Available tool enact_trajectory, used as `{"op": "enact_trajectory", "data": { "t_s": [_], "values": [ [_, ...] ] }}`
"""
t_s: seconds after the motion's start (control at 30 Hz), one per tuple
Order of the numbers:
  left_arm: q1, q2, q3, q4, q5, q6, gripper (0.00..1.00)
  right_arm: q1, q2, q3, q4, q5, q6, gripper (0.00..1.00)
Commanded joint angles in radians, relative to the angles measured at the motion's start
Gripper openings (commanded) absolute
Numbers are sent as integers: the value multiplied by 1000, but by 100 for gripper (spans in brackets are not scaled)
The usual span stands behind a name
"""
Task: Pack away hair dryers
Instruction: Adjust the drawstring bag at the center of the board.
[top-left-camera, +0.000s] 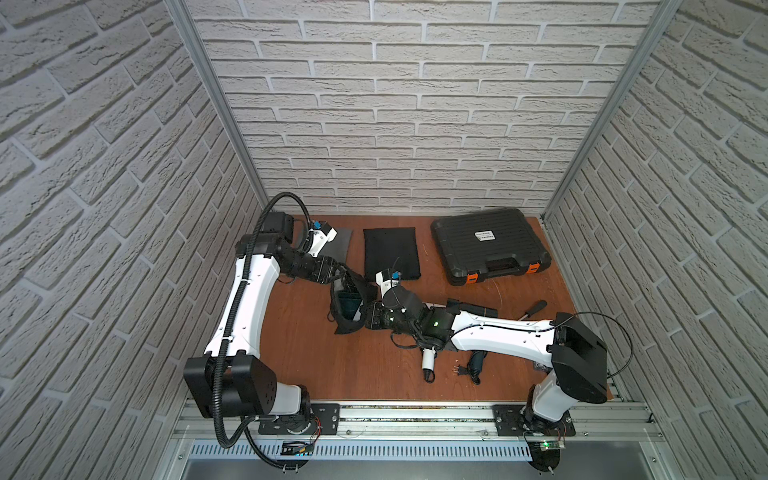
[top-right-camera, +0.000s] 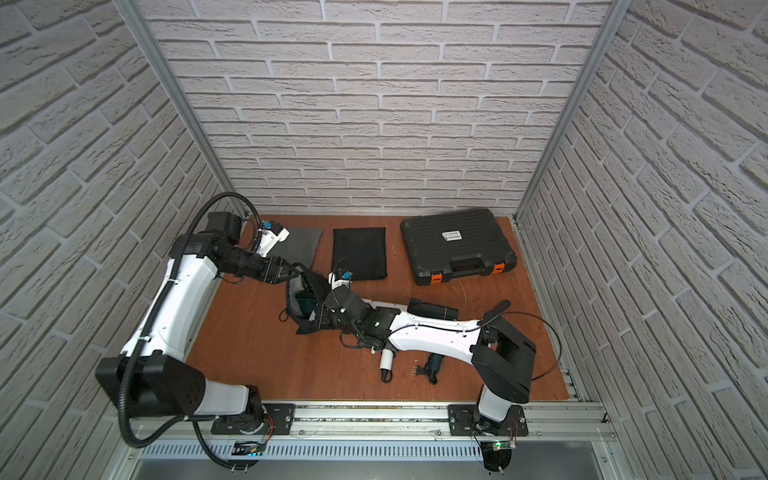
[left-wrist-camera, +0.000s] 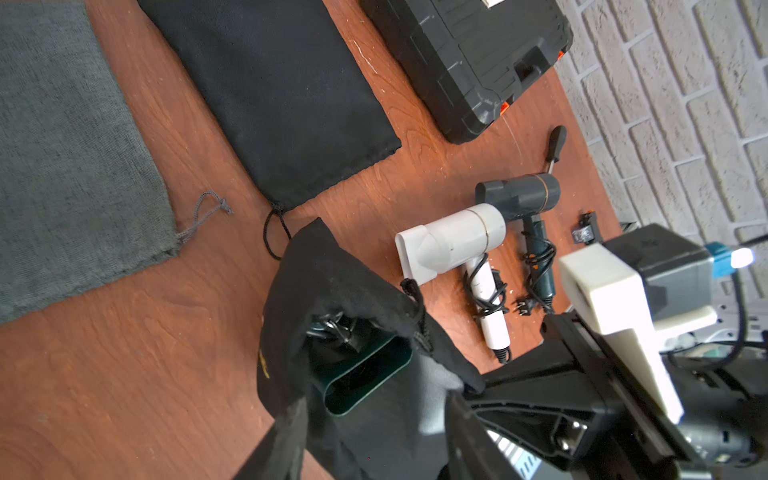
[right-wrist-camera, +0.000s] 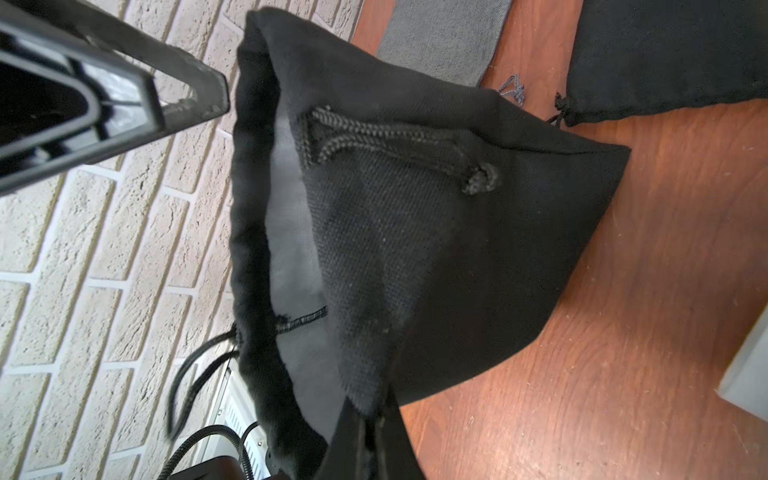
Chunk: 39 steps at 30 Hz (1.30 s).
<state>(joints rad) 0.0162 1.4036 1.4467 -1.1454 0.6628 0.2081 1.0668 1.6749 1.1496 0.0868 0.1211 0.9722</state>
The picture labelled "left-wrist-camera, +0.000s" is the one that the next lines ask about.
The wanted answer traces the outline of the black printed drawstring pouch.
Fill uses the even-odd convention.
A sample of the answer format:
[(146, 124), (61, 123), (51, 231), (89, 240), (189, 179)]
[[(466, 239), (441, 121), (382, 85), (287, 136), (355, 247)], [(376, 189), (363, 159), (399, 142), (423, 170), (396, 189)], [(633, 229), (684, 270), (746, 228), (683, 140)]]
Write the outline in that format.
[(485, 387), (419, 286), (384, 280), (321, 219), (282, 256), (258, 360), (262, 404), (278, 415), (305, 402), (306, 449), (336, 479), (438, 478), (448, 395)]

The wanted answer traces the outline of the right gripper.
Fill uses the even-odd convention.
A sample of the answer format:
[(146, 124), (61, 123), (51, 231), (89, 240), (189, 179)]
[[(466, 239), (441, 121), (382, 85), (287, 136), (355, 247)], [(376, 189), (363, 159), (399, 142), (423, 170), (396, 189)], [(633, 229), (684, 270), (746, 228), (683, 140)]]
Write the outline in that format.
[(681, 474), (684, 453), (650, 394), (574, 313), (541, 324), (541, 345), (463, 395), (481, 422), (570, 474)]

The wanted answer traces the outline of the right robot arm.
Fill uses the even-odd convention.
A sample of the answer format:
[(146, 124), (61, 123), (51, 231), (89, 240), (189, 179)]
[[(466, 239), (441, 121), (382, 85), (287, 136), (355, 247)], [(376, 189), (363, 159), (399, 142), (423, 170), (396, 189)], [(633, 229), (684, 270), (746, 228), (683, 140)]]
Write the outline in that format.
[(577, 315), (548, 316), (541, 332), (467, 398), (492, 432), (585, 479), (711, 479), (766, 463), (765, 361), (664, 361), (683, 406), (672, 421)]

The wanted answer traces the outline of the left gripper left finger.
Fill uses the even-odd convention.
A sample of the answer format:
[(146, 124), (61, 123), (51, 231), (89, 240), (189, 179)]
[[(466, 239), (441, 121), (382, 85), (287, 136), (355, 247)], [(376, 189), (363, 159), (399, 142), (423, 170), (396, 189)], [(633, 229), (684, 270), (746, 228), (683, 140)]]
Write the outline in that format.
[(304, 397), (279, 415), (234, 479), (299, 479), (308, 436)]

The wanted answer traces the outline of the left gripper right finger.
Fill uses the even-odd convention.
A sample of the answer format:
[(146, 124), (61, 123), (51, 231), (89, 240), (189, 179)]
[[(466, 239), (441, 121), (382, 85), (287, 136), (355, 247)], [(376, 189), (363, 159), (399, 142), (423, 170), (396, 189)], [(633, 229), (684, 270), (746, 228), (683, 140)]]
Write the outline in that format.
[(448, 463), (443, 468), (444, 479), (522, 479), (457, 392), (446, 397), (445, 438)]

